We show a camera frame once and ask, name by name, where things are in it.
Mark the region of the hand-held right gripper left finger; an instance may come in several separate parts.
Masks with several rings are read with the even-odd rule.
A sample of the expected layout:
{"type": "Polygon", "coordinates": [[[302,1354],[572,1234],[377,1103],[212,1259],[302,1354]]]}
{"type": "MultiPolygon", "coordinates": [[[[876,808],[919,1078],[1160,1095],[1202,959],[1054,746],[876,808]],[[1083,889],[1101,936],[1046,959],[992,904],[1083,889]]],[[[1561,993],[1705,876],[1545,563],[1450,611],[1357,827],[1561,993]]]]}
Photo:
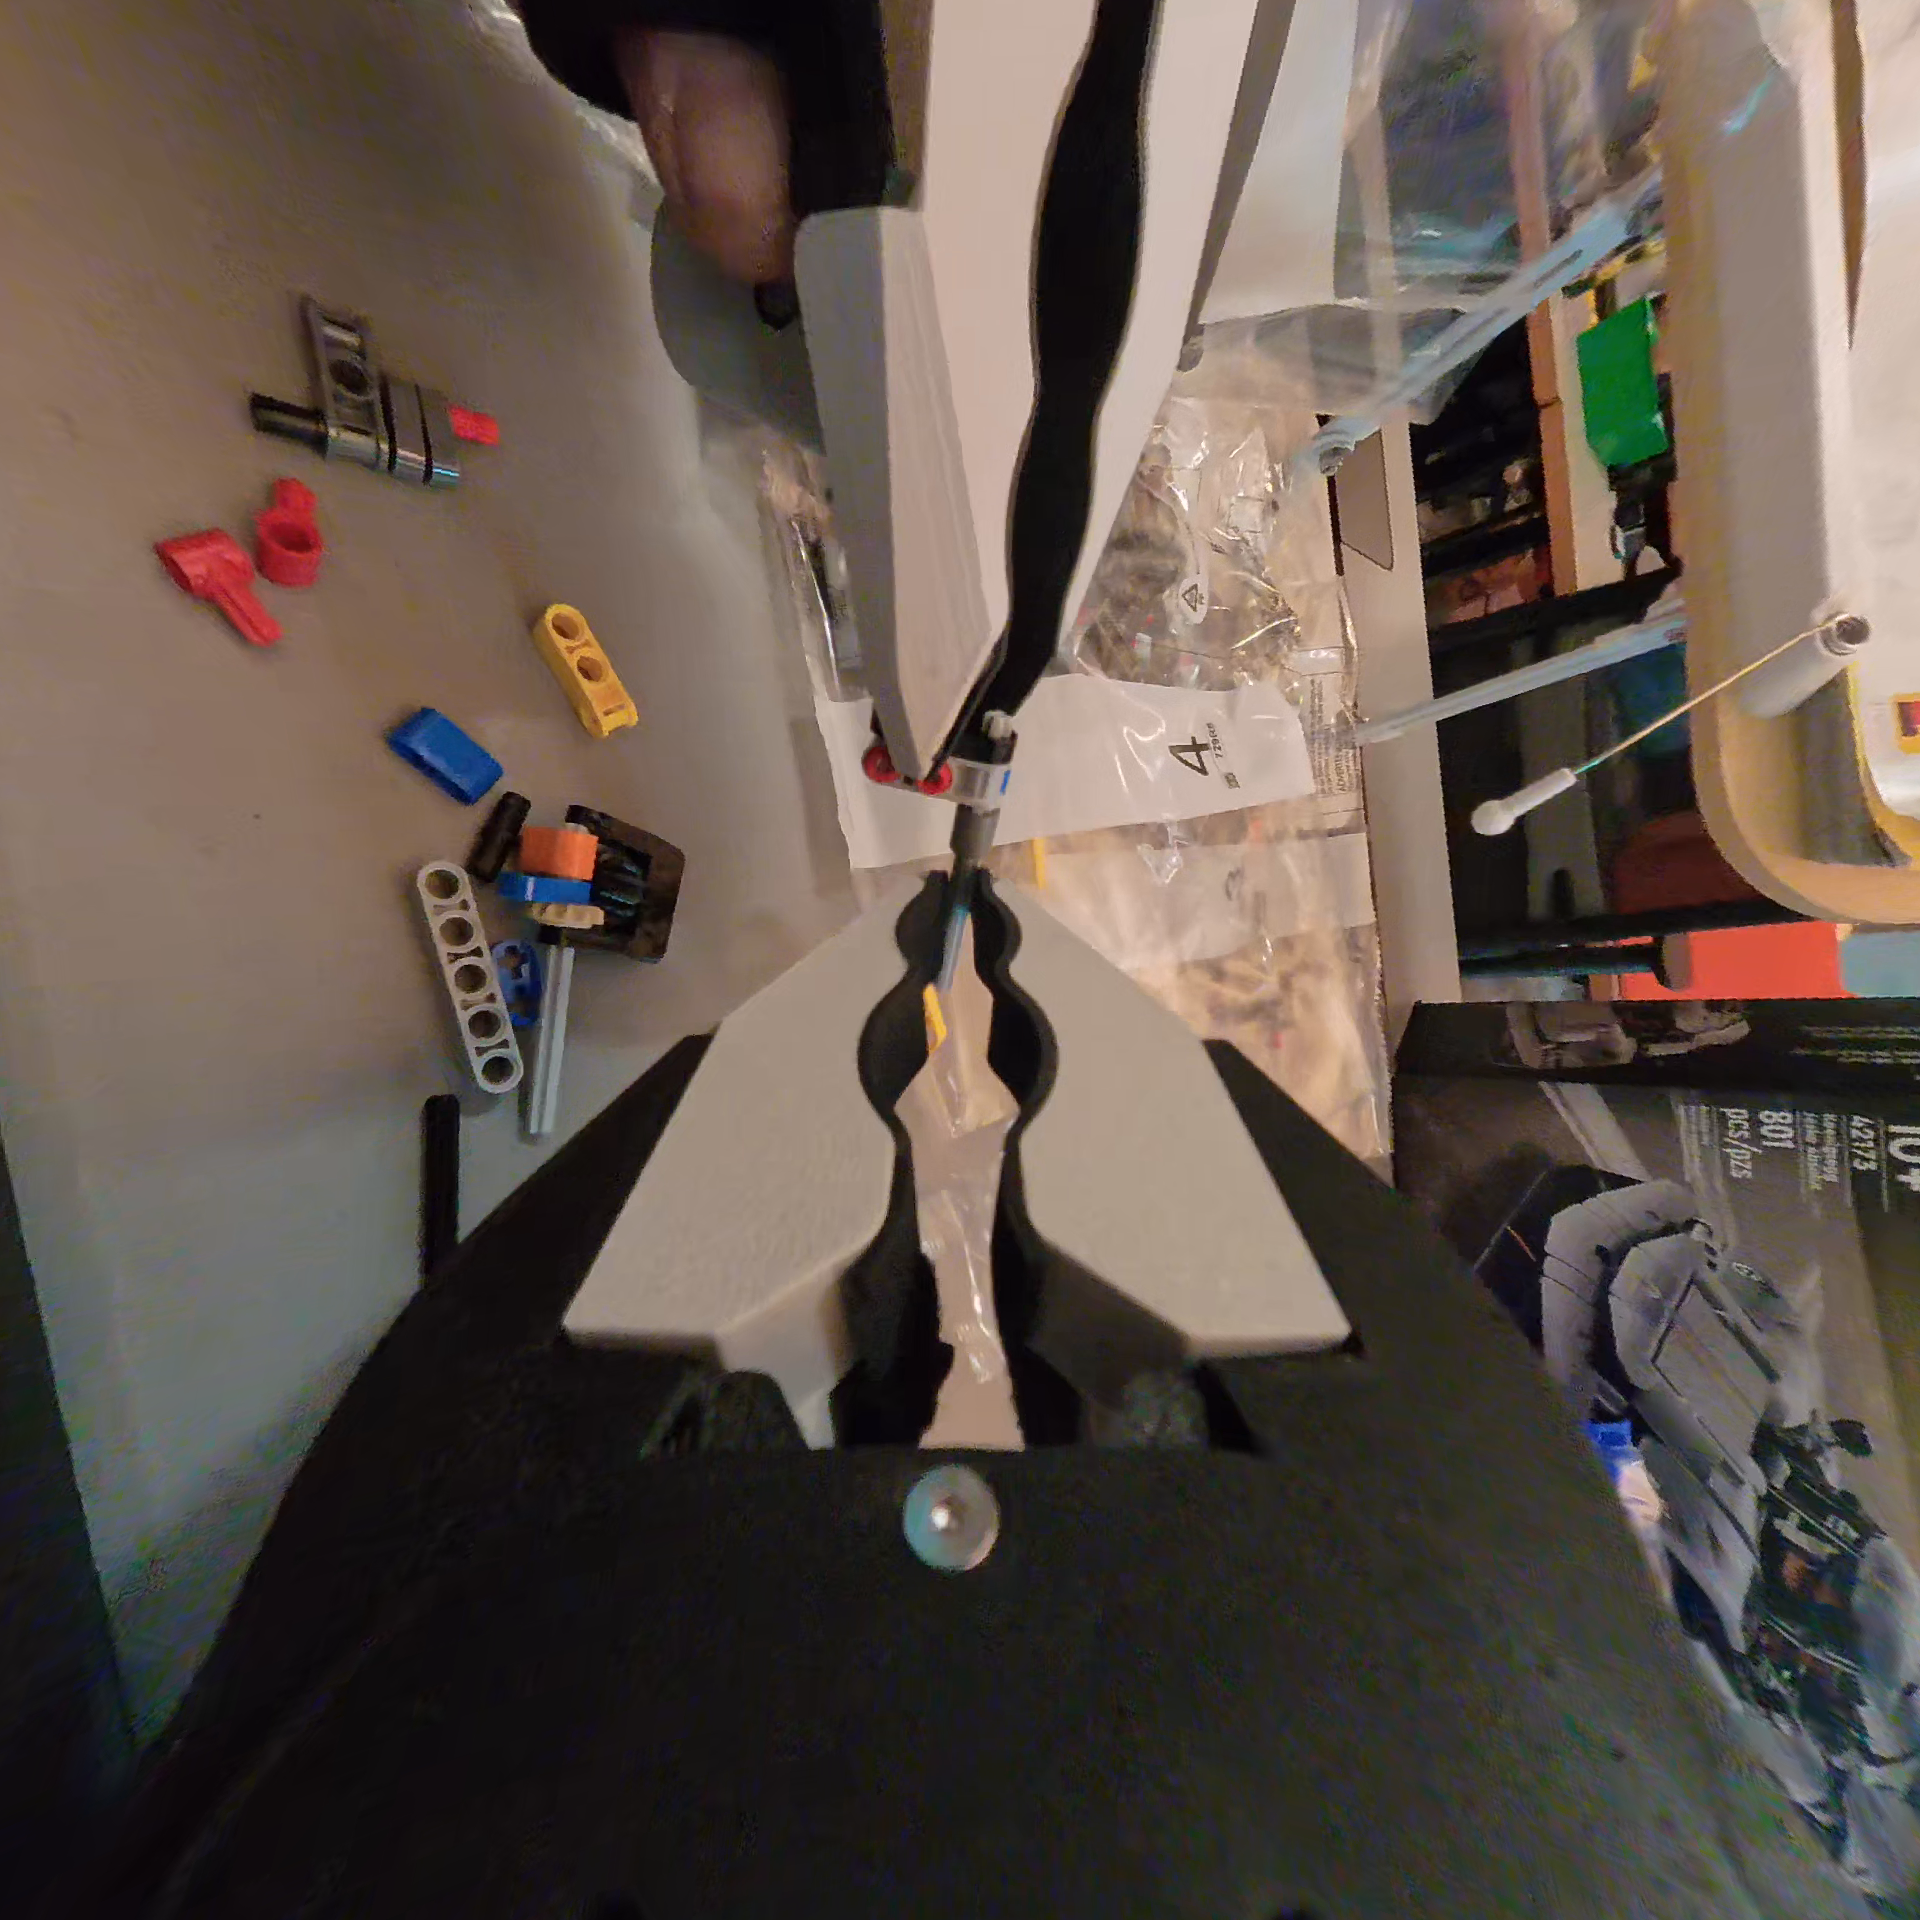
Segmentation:
{"type": "Polygon", "coordinates": [[[918,1446],[953,1349],[896,1116],[929,1057],[944,879],[895,881],[739,1005],[591,1260],[563,1332],[763,1375],[812,1446],[918,1446]]]}

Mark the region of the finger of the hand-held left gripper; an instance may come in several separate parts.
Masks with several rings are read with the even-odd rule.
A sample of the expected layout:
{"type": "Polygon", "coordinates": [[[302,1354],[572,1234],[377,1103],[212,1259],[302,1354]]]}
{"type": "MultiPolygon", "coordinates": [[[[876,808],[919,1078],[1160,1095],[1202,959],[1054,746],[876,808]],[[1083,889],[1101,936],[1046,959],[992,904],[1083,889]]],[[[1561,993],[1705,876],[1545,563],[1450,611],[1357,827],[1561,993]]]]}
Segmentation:
{"type": "Polygon", "coordinates": [[[981,711],[1054,660],[1187,345],[1272,99],[1292,5],[1096,5],[1040,172],[1031,409],[981,711]]]}
{"type": "Polygon", "coordinates": [[[807,384],[880,753],[936,772],[1027,699],[1089,528],[1114,9],[822,15],[789,57],[807,384]]]}

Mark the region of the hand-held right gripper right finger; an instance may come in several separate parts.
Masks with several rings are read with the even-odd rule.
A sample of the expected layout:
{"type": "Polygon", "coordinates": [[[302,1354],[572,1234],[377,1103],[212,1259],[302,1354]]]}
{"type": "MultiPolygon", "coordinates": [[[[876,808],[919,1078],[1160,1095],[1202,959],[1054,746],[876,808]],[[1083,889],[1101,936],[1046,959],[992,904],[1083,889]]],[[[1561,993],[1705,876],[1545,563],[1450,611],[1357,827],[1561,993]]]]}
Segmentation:
{"type": "Polygon", "coordinates": [[[1191,1029],[1034,892],[981,885],[988,1067],[1016,1100],[997,1311],[1038,1361],[1319,1354],[1352,1323],[1191,1029]]]}

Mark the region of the black lego gear frame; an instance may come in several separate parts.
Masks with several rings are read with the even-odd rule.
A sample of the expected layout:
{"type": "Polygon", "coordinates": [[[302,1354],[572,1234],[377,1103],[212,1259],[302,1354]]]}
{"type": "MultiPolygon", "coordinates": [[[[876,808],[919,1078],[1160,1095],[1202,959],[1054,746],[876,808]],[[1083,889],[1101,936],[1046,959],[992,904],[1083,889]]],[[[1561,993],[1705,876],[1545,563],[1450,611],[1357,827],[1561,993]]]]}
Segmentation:
{"type": "Polygon", "coordinates": [[[665,959],[684,857],[648,831],[572,804],[560,824],[522,827],[495,898],[515,909],[542,948],[665,959]]]}

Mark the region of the light grey lego axle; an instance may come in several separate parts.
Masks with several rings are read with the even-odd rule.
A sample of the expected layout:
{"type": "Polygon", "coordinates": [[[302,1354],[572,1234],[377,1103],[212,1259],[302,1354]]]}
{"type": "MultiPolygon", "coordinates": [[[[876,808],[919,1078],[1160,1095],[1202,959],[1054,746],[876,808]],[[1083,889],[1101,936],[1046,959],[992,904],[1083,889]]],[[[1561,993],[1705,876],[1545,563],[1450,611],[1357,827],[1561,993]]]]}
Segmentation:
{"type": "Polygon", "coordinates": [[[924,1043],[929,1056],[945,1044],[945,993],[955,981],[962,940],[972,921],[972,892],[972,879],[961,873],[944,876],[941,948],[932,956],[932,969],[919,991],[924,1043]]]}
{"type": "Polygon", "coordinates": [[[549,1139],[558,1126],[558,1095],[563,1076],[563,1043],[572,1018],[575,944],[560,930],[542,930],[542,1005],[536,1022],[536,1056],[522,1086],[522,1138],[549,1139]]]}

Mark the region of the yellow lego pin connector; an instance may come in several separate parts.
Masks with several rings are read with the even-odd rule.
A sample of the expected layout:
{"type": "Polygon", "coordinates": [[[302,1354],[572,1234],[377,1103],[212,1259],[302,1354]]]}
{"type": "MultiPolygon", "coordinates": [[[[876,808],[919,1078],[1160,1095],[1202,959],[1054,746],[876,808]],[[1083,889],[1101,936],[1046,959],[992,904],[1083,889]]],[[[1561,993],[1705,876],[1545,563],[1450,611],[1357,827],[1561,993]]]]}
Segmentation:
{"type": "Polygon", "coordinates": [[[635,727],[635,704],[579,608],[549,604],[533,624],[533,645],[591,737],[635,727]]]}

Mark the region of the clear lego parts bag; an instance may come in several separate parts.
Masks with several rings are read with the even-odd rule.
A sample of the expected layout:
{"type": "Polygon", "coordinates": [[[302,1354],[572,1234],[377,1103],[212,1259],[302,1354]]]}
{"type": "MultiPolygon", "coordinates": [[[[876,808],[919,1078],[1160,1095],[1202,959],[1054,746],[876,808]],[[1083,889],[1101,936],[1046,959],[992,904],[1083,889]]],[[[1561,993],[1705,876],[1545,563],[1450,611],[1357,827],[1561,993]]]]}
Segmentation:
{"type": "Polygon", "coordinates": [[[1431,422],[1526,316],[1662,230],[1665,5],[1300,5],[1191,394],[1431,422]]]}
{"type": "Polygon", "coordinates": [[[1050,836],[1011,876],[1197,1039],[1232,1043],[1386,1176],[1392,1067],[1357,834],[1186,847],[1050,836]]]}
{"type": "Polygon", "coordinates": [[[1314,426],[1276,328],[1204,338],[1016,720],[992,849],[1343,791],[1354,646],[1314,426]]]}

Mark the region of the grey lego connector assembly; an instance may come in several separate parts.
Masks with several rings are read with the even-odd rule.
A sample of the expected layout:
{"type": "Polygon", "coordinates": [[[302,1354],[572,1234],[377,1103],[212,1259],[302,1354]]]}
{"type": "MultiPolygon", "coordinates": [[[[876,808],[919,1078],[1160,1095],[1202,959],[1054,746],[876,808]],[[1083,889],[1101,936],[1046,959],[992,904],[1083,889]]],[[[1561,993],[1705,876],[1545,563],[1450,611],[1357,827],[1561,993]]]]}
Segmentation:
{"type": "Polygon", "coordinates": [[[262,437],[426,493],[459,484],[468,447],[500,446],[494,414],[389,373],[359,314],[302,295],[301,335],[314,373],[311,401],[252,393],[248,418],[262,437]]]}

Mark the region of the red lego connector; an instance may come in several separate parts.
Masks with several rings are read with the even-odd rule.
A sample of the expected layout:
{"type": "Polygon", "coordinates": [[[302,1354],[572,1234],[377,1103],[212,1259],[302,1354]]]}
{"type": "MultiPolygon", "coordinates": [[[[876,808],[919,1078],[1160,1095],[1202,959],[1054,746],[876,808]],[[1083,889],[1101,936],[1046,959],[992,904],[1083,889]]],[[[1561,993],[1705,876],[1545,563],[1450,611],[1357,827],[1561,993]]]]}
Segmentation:
{"type": "Polygon", "coordinates": [[[169,581],[212,608],[248,646],[274,646],[280,624],[254,594],[252,554],[224,528],[194,528],[154,542],[169,581]]]}
{"type": "Polygon", "coordinates": [[[318,581],[326,563],[318,508],[296,477],[277,477],[267,502],[252,517],[252,563],[274,589],[302,591],[318,581]]]}

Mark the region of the blue curved lego tile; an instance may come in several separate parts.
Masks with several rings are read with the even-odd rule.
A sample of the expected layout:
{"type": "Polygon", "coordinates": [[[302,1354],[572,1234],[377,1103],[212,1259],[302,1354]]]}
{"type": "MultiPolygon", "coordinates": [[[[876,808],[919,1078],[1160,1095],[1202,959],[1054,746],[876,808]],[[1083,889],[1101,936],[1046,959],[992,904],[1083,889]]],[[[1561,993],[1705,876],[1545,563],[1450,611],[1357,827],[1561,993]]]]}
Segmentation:
{"type": "Polygon", "coordinates": [[[506,776],[503,766],[440,710],[414,710],[385,733],[385,747],[455,804],[487,799],[506,776]]]}

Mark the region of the black lego set box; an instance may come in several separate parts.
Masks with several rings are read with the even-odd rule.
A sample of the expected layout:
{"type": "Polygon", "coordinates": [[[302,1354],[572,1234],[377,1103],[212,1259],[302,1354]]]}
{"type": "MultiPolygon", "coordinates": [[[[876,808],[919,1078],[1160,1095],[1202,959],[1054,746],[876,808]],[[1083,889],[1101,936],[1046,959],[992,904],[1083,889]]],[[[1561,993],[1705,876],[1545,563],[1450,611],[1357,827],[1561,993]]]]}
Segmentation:
{"type": "Polygon", "coordinates": [[[1744,1753],[1916,1918],[1916,999],[1425,1002],[1392,1144],[1744,1753]]]}

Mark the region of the small opened clear bag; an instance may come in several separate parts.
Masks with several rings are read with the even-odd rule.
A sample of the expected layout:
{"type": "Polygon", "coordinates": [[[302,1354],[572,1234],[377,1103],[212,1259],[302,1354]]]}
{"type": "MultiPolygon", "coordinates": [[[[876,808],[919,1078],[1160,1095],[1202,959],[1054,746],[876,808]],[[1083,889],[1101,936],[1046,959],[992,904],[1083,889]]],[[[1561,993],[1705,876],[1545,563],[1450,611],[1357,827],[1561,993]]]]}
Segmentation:
{"type": "MultiPolygon", "coordinates": [[[[830,528],[817,460],[781,437],[756,453],[767,559],[783,589],[783,628],[803,655],[812,704],[862,707],[859,646],[844,604],[844,563],[830,528]]],[[[919,1249],[941,1290],[941,1336],[953,1349],[945,1396],[986,1403],[1006,1396],[1006,1354],[988,1281],[992,1151],[1010,1119],[979,1057],[981,1013],[951,991],[924,999],[926,1065],[904,1095],[918,1166],[919,1249]]]]}

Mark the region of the light grey five-hole beam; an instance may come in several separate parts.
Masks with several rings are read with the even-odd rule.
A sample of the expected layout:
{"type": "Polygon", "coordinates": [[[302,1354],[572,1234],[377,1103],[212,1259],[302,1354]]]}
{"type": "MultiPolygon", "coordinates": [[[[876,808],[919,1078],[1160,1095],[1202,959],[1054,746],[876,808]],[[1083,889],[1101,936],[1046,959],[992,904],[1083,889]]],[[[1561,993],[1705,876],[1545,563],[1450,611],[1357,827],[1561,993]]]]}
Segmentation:
{"type": "Polygon", "coordinates": [[[522,1056],[472,881],[434,860],[418,869],[414,889],[468,1078],[490,1096],[509,1096],[522,1086],[522,1056]]]}

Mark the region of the green box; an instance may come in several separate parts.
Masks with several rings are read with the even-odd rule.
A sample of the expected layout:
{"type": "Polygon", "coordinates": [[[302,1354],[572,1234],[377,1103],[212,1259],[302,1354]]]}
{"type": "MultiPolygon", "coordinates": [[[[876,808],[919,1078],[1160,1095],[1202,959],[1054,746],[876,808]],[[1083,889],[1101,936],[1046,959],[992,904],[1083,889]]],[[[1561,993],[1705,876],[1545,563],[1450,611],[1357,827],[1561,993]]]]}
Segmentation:
{"type": "Polygon", "coordinates": [[[1656,350],[1657,321],[1650,298],[1619,303],[1573,341],[1588,447],[1607,471],[1669,453],[1656,350]]]}

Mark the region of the black dimpled mat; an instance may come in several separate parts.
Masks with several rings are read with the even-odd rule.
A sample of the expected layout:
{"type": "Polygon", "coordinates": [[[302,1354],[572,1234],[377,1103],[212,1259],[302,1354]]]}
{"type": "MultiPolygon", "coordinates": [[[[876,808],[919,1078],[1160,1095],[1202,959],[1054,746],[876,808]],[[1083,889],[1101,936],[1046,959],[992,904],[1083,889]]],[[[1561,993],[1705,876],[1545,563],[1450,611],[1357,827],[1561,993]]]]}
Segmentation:
{"type": "Polygon", "coordinates": [[[3,1173],[3,1812],[28,1825],[81,1820],[128,1769],[117,1653],[3,1173]]]}

